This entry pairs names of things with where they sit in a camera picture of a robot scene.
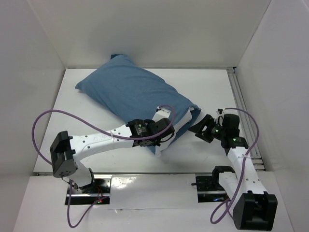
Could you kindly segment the white pillow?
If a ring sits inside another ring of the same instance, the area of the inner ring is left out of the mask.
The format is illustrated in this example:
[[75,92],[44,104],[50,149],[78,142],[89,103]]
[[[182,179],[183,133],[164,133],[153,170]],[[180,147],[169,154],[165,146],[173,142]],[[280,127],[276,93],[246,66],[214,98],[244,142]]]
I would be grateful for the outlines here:
[[156,146],[155,147],[155,152],[154,155],[156,157],[161,156],[161,152],[165,149],[168,148],[168,146],[175,140],[177,139],[179,136],[182,136],[183,133],[185,133],[186,128],[185,126],[187,126],[187,124],[190,123],[190,121],[193,119],[192,116],[192,111],[194,110],[193,107],[189,107],[188,111],[186,112],[186,114],[183,116],[183,118],[181,118],[181,120],[174,125],[174,129],[175,129],[175,134],[167,141],[165,142],[166,139],[163,139],[164,142],[161,142],[161,146]]

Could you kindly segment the blue pillowcase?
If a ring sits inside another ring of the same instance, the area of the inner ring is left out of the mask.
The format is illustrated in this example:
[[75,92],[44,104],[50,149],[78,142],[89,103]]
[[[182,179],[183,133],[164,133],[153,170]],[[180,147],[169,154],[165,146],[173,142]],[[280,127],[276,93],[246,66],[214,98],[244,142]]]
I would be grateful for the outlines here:
[[137,66],[127,55],[112,55],[108,62],[77,83],[75,88],[124,122],[152,119],[157,107],[163,106],[174,109],[175,117],[170,117],[174,126],[188,108],[193,107],[193,119],[185,126],[188,131],[201,112],[196,104],[164,79]]

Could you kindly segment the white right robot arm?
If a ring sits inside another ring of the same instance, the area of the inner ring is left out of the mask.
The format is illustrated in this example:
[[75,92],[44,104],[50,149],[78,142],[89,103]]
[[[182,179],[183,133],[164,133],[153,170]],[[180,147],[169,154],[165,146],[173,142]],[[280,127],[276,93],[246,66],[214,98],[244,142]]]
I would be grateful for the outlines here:
[[278,200],[269,194],[262,184],[251,159],[251,147],[240,136],[240,118],[226,114],[222,109],[218,117],[206,115],[189,128],[196,137],[207,143],[218,140],[231,166],[215,166],[211,185],[224,189],[228,199],[225,213],[231,213],[238,230],[271,231],[275,220]]

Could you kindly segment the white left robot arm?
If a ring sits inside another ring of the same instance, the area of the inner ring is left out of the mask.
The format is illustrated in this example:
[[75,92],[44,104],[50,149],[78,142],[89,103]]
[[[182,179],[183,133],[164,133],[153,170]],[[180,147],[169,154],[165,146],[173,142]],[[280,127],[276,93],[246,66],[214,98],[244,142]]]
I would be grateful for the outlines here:
[[83,159],[120,148],[160,146],[174,134],[175,129],[166,117],[158,121],[134,119],[107,133],[70,136],[61,131],[50,146],[53,176],[67,177],[75,188],[89,193],[96,181],[91,168],[82,164]]

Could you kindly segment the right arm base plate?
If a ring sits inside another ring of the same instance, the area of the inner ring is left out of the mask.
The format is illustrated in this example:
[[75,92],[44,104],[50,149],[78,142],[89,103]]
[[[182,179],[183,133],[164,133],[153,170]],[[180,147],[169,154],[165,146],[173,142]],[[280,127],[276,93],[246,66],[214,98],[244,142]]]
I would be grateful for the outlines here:
[[220,203],[228,199],[226,191],[214,183],[211,173],[195,174],[195,181],[191,186],[196,187],[199,203]]

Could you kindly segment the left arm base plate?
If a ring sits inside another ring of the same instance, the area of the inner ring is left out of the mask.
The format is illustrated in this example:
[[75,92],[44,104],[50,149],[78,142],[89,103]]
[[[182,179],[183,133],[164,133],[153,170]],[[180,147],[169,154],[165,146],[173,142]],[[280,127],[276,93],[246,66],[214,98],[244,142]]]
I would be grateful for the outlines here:
[[71,194],[70,185],[68,185],[65,205],[68,204],[69,197],[71,197],[70,205],[91,205],[92,203],[97,205],[110,204],[111,182],[111,177],[96,176],[94,186],[90,190],[82,192],[72,181]]

